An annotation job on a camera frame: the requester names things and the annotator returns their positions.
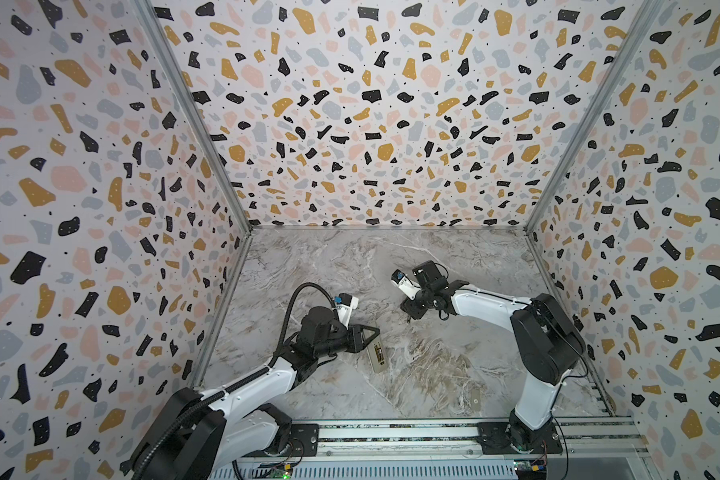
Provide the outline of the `white remote control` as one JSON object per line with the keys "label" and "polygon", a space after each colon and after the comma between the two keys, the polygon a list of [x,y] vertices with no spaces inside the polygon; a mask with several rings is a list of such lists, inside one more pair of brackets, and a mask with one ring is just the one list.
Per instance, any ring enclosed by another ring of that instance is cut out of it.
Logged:
{"label": "white remote control", "polygon": [[381,373],[388,368],[385,349],[381,338],[375,338],[367,348],[367,353],[374,373]]}

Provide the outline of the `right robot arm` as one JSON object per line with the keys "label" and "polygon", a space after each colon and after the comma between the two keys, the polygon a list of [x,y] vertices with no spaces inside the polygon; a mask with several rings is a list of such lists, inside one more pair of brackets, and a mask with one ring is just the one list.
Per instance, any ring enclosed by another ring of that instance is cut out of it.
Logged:
{"label": "right robot arm", "polygon": [[434,310],[441,320],[465,316],[501,327],[514,335],[526,378],[499,441],[520,453],[548,445],[553,409],[563,382],[583,361],[585,342],[550,294],[516,297],[480,289],[463,280],[449,281],[438,264],[424,262],[410,280],[401,270],[391,282],[405,295],[401,309],[412,319]]}

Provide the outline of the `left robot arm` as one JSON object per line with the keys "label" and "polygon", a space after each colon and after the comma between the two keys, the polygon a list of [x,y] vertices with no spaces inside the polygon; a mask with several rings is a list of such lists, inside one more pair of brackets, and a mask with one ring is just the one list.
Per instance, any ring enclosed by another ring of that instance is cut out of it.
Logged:
{"label": "left robot arm", "polygon": [[351,308],[313,307],[264,365],[220,387],[174,393],[121,470],[133,479],[207,479],[248,454],[290,446],[292,419],[275,398],[341,353],[361,353],[380,334],[350,322]]}

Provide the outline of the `remote battery cover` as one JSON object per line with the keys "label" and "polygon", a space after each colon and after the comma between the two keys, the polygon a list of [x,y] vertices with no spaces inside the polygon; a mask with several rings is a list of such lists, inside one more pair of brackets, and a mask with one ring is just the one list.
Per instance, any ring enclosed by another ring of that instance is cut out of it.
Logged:
{"label": "remote battery cover", "polygon": [[466,404],[468,405],[468,411],[472,415],[479,415],[481,413],[481,392],[478,388],[473,388],[469,391],[466,396]]}

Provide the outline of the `right electronics board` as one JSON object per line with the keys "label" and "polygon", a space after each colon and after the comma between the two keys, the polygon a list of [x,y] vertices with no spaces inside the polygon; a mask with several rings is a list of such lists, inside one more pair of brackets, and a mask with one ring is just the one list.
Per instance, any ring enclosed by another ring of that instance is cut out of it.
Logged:
{"label": "right electronics board", "polygon": [[548,465],[545,457],[533,460],[514,460],[513,469],[518,480],[548,479]]}

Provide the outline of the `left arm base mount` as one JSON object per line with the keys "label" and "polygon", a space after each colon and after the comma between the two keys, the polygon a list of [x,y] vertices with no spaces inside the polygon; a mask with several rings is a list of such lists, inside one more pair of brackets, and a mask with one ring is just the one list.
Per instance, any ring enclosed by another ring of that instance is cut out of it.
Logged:
{"label": "left arm base mount", "polygon": [[300,458],[315,457],[318,453],[320,425],[318,423],[293,423],[280,427],[269,445],[258,450],[250,449],[243,457],[248,458]]}

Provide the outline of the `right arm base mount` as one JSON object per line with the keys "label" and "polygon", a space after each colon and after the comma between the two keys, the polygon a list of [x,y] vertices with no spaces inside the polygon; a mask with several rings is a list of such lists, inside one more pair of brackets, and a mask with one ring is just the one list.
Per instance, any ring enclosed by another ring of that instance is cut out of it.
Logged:
{"label": "right arm base mount", "polygon": [[561,454],[560,434],[552,418],[532,430],[511,413],[508,421],[477,424],[477,442],[484,455]]}

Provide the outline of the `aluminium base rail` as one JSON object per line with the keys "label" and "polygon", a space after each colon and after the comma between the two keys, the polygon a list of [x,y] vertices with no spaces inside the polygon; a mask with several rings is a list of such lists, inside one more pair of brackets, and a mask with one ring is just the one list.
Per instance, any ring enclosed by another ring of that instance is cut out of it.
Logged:
{"label": "aluminium base rail", "polygon": [[[554,420],[563,452],[484,455],[479,422],[496,419],[309,420],[320,425],[315,457],[291,479],[517,479],[514,460],[545,457],[548,479],[657,479],[660,474],[634,422],[625,417]],[[243,458],[215,479],[254,479],[274,458]]]}

